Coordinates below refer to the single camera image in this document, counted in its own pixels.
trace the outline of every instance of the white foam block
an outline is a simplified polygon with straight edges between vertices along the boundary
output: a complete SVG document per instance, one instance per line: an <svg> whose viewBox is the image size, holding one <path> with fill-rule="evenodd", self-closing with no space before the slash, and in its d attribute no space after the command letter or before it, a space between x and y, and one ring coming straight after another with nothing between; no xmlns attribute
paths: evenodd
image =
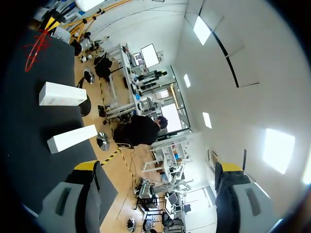
<svg viewBox="0 0 311 233"><path fill-rule="evenodd" d="M39 105L77 106L87 99L86 90L46 82L39 93Z"/></svg>
<svg viewBox="0 0 311 233"><path fill-rule="evenodd" d="M96 135L95 125L90 125L56 135L48 140L48 145L51 153L55 154Z"/></svg>

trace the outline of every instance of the dark hair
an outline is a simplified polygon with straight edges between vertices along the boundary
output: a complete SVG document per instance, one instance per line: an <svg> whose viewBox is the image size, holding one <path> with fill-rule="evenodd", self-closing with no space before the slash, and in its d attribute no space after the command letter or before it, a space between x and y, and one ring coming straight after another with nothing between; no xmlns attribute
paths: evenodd
<svg viewBox="0 0 311 233"><path fill-rule="evenodd" d="M157 119L160 120L161 129L164 129L167 127L167 119L165 117L159 116Z"/></svg>

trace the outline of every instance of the person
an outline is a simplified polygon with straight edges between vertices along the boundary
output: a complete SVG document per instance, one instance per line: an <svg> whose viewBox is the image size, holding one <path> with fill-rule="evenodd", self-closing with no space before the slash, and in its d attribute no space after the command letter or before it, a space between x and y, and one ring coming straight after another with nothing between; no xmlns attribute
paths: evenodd
<svg viewBox="0 0 311 233"><path fill-rule="evenodd" d="M113 140L116 143L129 144L132 147L139 144L151 145L157 140L160 129L166 128L167 124L168 121L163 116L159 116L153 121L148 116L134 115L130 123L119 125L114 130Z"/></svg>

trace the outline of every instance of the dark gray table surface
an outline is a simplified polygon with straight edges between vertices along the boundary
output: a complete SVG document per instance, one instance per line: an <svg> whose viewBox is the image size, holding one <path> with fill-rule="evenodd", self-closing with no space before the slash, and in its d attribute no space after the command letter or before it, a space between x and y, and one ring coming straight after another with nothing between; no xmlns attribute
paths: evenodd
<svg viewBox="0 0 311 233"><path fill-rule="evenodd" d="M42 201L73 168L96 159L89 140L60 153L51 154L47 140L52 136L83 127L78 106L39 106L38 94L46 81L75 86L74 48L47 36L50 46L40 51L32 69L24 71L27 55L40 33L28 31L13 52L1 86L2 158L9 179L23 204L39 213ZM102 173L104 216L117 191Z"/></svg>

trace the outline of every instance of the monitor screen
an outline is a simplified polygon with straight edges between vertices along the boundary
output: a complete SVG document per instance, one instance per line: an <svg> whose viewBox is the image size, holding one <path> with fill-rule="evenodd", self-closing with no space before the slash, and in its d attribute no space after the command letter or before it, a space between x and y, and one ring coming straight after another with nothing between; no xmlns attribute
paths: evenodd
<svg viewBox="0 0 311 233"><path fill-rule="evenodd" d="M160 63L153 44L147 45L146 47L142 48L141 54L145 60L147 68L150 68Z"/></svg>
<svg viewBox="0 0 311 233"><path fill-rule="evenodd" d="M178 198L177 198L177 196L176 196L175 193L173 193L172 195L170 195L169 201L170 201L170 203L171 203L172 205L175 204L175 203L178 201Z"/></svg>

